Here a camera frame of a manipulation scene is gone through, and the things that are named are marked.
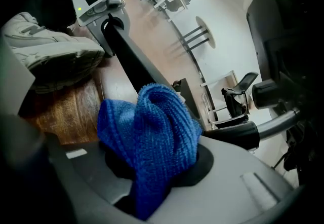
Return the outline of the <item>person's white sneaker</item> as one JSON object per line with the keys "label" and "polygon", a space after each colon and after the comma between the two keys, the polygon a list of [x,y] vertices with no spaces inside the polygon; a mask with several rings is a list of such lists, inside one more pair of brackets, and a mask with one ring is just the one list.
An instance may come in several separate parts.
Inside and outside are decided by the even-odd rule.
{"label": "person's white sneaker", "polygon": [[16,57],[35,76],[32,89],[37,93],[54,92],[83,80],[105,54],[93,40],[49,30],[27,12],[11,18],[2,33]]}

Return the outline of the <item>blue cloth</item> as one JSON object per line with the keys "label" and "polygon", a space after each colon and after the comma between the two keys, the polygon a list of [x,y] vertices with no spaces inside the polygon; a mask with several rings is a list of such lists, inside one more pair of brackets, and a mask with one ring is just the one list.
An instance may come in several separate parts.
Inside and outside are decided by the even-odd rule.
{"label": "blue cloth", "polygon": [[174,177],[196,162],[202,129],[179,95],[162,84],[141,88],[136,104],[105,99],[99,139],[133,170],[135,216],[147,220],[167,196]]}

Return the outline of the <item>pale round table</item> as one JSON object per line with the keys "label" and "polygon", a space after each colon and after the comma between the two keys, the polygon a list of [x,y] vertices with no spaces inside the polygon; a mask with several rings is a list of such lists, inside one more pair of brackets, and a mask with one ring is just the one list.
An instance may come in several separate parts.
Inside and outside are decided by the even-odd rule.
{"label": "pale round table", "polygon": [[[181,45],[187,47],[187,51],[192,51],[194,49],[196,49],[197,47],[208,43],[209,46],[212,49],[216,48],[216,42],[215,42],[215,38],[212,34],[212,31],[210,29],[210,27],[207,25],[207,23],[203,20],[203,18],[201,18],[200,16],[196,16],[195,17],[195,21],[197,23],[197,28],[193,29],[192,31],[190,31],[189,33],[183,35],[178,27],[176,26],[176,24],[171,21],[171,24],[173,25],[174,29],[176,30],[176,33],[178,34],[178,39],[173,42],[172,44],[169,45],[169,47],[175,46],[178,43],[180,43]],[[198,38],[204,36],[205,39],[200,41],[199,43],[190,46],[189,44],[192,43],[193,41],[197,40]]]}

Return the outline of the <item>black mesh chrome chair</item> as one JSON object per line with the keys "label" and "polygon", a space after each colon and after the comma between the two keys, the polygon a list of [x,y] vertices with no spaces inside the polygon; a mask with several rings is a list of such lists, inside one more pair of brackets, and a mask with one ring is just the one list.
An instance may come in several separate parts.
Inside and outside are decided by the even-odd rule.
{"label": "black mesh chrome chair", "polygon": [[[246,90],[247,99],[248,99],[248,108],[249,108],[249,106],[252,102],[252,98],[250,97],[250,94],[248,93],[248,89],[249,89],[249,87],[252,86],[252,83],[257,78],[257,76],[258,76],[258,73],[256,73],[256,72],[249,72],[237,84],[235,84],[234,87],[225,87],[225,89],[228,88],[228,89],[234,89],[234,90],[239,90],[239,89]],[[227,110],[226,103],[224,105],[220,106],[219,108],[216,108],[214,105],[214,102],[212,100],[210,90],[208,89],[208,85],[205,86],[204,88],[205,88],[206,92],[204,94],[202,94],[201,99],[205,106],[205,111],[208,116],[208,122],[211,125],[211,128],[213,130],[243,124],[249,120],[250,108],[249,108],[249,114],[245,117],[233,119],[231,117],[231,115],[229,114],[230,115],[229,119],[222,120],[222,121],[218,120],[217,112],[224,110],[224,109]],[[239,103],[244,103],[243,96],[236,96],[235,100]]]}

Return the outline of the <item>person's black trousers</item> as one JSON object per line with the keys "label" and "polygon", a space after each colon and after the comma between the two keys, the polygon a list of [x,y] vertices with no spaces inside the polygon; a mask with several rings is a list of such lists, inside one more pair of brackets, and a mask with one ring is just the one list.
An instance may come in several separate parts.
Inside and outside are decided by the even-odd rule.
{"label": "person's black trousers", "polygon": [[26,0],[23,11],[40,26],[54,31],[64,30],[76,21],[72,0]]}

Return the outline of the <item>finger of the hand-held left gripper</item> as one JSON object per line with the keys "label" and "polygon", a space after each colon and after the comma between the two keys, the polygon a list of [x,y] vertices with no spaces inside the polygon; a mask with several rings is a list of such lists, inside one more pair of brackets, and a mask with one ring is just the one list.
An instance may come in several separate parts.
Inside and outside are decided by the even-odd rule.
{"label": "finger of the hand-held left gripper", "polygon": [[105,35],[104,35],[104,26],[108,23],[108,14],[103,15],[100,18],[97,18],[96,20],[92,21],[87,25],[88,30],[90,33],[94,36],[94,38],[97,40],[99,45],[104,49],[107,57],[114,56],[114,52],[110,48]]}
{"label": "finger of the hand-held left gripper", "polygon": [[125,8],[121,8],[117,11],[111,12],[113,17],[112,24],[113,26],[121,29],[127,36],[130,35],[130,18],[126,12]]}

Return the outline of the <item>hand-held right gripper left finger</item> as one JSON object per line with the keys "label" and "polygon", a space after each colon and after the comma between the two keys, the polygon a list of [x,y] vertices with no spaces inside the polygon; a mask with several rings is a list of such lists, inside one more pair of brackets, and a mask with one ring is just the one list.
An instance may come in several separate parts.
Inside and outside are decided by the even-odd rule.
{"label": "hand-held right gripper left finger", "polygon": [[61,145],[55,134],[47,133],[47,147],[78,222],[138,221],[115,207],[129,195],[132,181],[108,168],[99,142]]}

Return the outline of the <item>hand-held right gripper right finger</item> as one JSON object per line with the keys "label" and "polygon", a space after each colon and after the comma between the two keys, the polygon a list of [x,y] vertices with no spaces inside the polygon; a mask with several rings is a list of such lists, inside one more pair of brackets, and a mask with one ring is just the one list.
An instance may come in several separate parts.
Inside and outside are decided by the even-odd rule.
{"label": "hand-held right gripper right finger", "polygon": [[293,187],[251,152],[201,136],[214,162],[196,185],[172,188],[152,224],[239,224],[265,213]]}

